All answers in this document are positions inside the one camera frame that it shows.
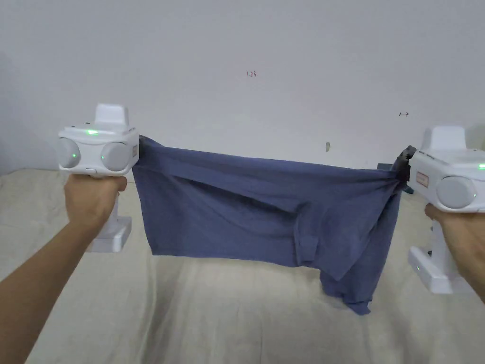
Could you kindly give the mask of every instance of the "white handheld gripper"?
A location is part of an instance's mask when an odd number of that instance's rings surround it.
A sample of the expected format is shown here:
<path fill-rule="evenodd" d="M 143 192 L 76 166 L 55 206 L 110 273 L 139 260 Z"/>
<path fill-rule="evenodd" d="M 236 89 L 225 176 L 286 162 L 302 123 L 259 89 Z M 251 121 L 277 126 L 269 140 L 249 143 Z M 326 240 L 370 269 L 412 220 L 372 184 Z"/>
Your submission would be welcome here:
<path fill-rule="evenodd" d="M 59 169 L 94 178 L 123 176 L 139 158 L 140 135 L 129 126 L 128 111 L 121 105 L 99 104 L 94 124 L 65 127 L 59 132 Z M 88 251 L 119 252 L 131 232 L 131 217 L 113 211 Z"/>

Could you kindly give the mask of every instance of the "wrinkled fabric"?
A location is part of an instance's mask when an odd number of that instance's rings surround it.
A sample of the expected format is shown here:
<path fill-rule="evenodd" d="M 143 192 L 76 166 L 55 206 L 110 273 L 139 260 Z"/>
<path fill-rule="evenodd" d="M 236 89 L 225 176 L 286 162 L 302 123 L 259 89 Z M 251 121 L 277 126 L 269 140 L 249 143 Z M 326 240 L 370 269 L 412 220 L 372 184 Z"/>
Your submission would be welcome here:
<path fill-rule="evenodd" d="M 154 255 L 321 271 L 326 294 L 369 313 L 399 210 L 395 171 L 243 158 L 142 137 L 133 167 Z"/>

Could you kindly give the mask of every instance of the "bed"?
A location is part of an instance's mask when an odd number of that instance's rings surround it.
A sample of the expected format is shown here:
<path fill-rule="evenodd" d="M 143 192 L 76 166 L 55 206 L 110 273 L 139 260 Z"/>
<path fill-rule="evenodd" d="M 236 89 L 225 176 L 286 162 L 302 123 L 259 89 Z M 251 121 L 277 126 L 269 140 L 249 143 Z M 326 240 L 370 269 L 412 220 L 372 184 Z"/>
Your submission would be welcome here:
<path fill-rule="evenodd" d="M 0 279 L 67 222 L 65 179 L 0 177 Z M 430 294 L 407 264 L 409 247 L 430 238 L 423 209 L 403 195 L 372 313 L 357 316 L 322 293 L 317 270 L 152 256 L 129 183 L 119 202 L 133 218 L 126 246 L 84 255 L 28 362 L 484 363 L 482 302 Z"/>

